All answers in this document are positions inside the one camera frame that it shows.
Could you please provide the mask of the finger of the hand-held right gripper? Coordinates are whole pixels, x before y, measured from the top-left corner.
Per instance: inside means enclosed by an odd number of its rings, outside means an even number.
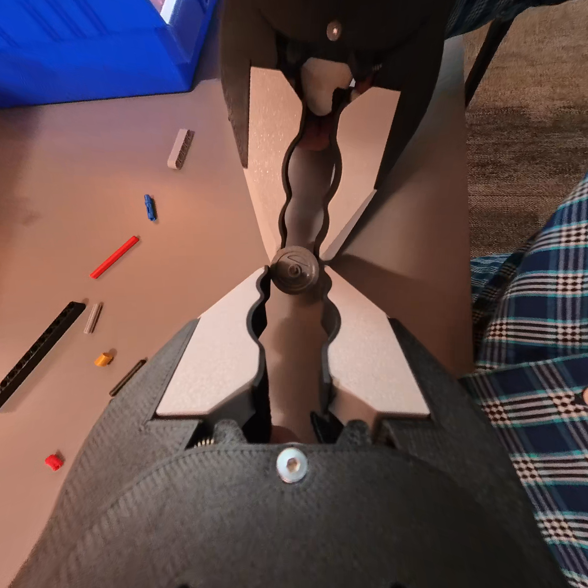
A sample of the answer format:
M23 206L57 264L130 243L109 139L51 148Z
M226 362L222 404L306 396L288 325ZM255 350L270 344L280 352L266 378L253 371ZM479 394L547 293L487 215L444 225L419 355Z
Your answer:
M303 103L280 70L251 68L245 179L269 259L286 243L292 191L290 156L300 134Z
M380 164L401 93L371 87L345 106L336 129L339 178L327 206L328 226L319 248L322 261L338 253L373 199Z

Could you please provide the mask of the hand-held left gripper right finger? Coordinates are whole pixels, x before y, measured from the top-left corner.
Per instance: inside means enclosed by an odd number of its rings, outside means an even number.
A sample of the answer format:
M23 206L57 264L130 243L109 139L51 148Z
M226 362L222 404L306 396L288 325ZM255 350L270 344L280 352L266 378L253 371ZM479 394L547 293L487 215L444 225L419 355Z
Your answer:
M342 425L430 418L388 315L334 269L324 269L320 410Z

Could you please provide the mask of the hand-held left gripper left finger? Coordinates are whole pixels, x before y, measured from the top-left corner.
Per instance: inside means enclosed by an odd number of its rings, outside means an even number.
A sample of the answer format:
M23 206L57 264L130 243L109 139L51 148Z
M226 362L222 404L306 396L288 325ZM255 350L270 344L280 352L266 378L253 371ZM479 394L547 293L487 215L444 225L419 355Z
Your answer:
M234 420L246 437L269 437L272 423L265 350L269 267L263 266L198 317L156 408L212 429Z

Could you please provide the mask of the grey lego differential gear assembly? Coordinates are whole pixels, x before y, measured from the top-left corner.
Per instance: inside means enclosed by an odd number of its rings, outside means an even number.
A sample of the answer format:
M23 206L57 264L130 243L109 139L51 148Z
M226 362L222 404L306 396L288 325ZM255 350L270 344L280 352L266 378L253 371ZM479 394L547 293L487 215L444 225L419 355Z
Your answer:
M303 246L287 246L275 253L269 273L280 291L288 295L301 295L318 284L320 264L309 249Z

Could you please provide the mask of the grey lego block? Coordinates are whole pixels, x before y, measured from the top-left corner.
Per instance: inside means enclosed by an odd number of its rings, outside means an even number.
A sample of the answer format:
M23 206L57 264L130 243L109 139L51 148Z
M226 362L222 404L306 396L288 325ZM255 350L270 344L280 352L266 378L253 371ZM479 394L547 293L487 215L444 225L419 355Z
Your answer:
M191 129L180 129L173 143L170 155L167 160L167 167L173 170L182 169L189 148L194 138L194 131Z

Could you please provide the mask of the black lego axle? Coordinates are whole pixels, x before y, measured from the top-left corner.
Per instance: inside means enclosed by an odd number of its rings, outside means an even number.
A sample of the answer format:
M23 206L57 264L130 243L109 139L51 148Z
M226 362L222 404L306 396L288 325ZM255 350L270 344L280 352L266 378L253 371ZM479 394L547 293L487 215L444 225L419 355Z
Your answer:
M110 390L109 396L114 398L127 383L136 375L136 373L147 363L148 358L144 357L136 362L133 367L122 377L122 379Z

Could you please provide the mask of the long red lego axle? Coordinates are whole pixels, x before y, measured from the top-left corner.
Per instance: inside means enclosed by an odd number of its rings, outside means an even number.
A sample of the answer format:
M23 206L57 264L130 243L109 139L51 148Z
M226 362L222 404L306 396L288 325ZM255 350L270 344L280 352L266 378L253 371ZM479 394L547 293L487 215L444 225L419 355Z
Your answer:
M102 276L109 268L111 268L117 261L119 261L125 254L127 254L134 246L140 241L138 236L130 237L125 243L123 243L117 250L114 251L105 261L103 261L95 270L93 270L89 277L91 279L98 279Z

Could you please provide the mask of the long black lego beam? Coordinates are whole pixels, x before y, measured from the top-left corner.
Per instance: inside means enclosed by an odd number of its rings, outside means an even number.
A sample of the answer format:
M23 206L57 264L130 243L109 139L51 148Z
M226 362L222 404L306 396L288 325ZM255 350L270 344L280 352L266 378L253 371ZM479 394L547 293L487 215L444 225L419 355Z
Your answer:
M26 378L48 355L85 309L86 303L71 301L42 332L39 338L2 379L1 407L11 399Z

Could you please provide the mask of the person's right hand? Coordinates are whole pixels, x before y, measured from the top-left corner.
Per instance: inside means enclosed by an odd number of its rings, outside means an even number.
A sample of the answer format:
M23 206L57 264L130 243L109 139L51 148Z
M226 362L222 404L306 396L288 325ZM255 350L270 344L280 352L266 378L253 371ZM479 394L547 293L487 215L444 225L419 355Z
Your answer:
M330 133L334 124L334 114L316 115L312 112L306 116L305 127L299 146L307 151L324 151L330 145Z

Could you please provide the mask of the black metal table leg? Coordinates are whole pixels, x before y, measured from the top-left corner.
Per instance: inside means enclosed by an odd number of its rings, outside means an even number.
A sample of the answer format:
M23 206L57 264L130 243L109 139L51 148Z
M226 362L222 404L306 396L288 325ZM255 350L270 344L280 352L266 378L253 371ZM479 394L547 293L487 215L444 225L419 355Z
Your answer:
M481 48L467 75L465 82L465 108L467 109L473 99L479 84L489 68L500 44L509 32L514 17L510 19L496 18L489 26Z

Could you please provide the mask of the blue plaid shirt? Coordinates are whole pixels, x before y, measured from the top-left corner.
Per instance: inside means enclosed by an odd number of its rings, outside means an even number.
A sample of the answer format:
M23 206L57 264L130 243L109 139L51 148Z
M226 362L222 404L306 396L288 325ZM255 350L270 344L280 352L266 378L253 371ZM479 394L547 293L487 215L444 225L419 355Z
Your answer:
M510 254L470 261L475 371L543 539L587 587L587 175Z

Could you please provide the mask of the plain blue bin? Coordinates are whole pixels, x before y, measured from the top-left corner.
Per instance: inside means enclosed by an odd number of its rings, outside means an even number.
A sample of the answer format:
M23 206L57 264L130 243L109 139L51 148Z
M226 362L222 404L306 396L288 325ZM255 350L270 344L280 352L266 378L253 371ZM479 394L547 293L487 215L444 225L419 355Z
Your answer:
M1 108L191 89L216 1L1 1Z

